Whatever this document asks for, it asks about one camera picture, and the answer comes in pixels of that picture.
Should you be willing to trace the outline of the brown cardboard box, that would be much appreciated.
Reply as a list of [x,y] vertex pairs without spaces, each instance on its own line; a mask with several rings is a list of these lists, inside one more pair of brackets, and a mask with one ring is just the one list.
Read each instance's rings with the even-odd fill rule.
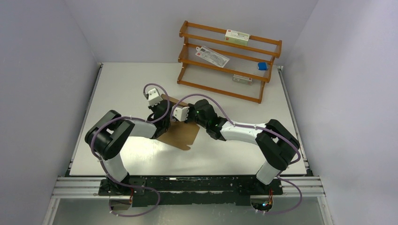
[[171,122],[168,130],[157,137],[156,140],[180,150],[190,150],[199,129],[200,127],[194,122]]

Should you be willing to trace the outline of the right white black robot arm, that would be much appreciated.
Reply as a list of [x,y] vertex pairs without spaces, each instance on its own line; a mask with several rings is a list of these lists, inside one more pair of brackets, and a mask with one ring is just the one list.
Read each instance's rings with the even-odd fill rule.
[[215,140],[240,141],[259,147],[265,162],[253,182],[253,188],[258,194],[270,190],[271,181],[295,163],[294,157],[301,157],[297,138],[275,119],[259,125],[237,123],[218,116],[213,106],[202,99],[189,104],[188,121],[202,126]]

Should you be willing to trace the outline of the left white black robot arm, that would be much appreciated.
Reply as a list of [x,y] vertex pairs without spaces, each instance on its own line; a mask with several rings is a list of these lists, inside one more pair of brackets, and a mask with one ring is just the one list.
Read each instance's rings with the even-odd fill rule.
[[104,165],[106,176],[112,181],[111,189],[118,195],[127,193],[130,188],[130,175],[120,154],[127,139],[130,136],[157,139],[166,133],[171,125],[172,106],[173,103],[168,100],[149,106],[152,114],[147,121],[110,110],[86,133],[85,142]]

